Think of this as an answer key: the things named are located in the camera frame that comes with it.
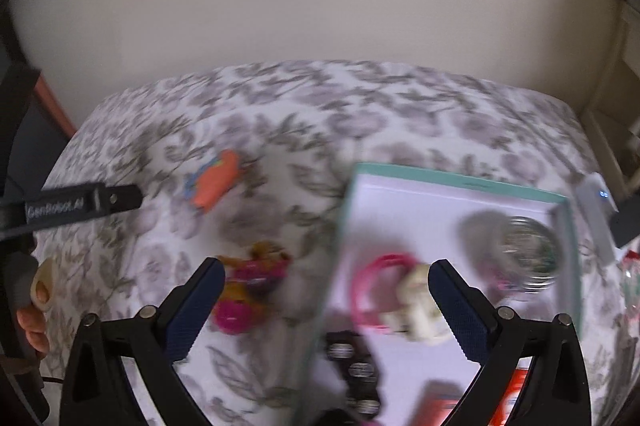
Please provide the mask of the person left hand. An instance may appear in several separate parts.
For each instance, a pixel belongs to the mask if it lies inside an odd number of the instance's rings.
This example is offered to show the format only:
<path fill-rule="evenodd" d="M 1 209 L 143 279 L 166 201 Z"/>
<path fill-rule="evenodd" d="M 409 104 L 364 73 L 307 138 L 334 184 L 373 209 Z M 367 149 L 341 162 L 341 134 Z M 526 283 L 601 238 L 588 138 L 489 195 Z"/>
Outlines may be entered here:
<path fill-rule="evenodd" d="M 46 313 L 54 302 L 57 275 L 51 258 L 38 263 L 32 257 L 22 262 L 17 274 L 16 322 L 38 359 L 43 359 L 50 351 Z"/>

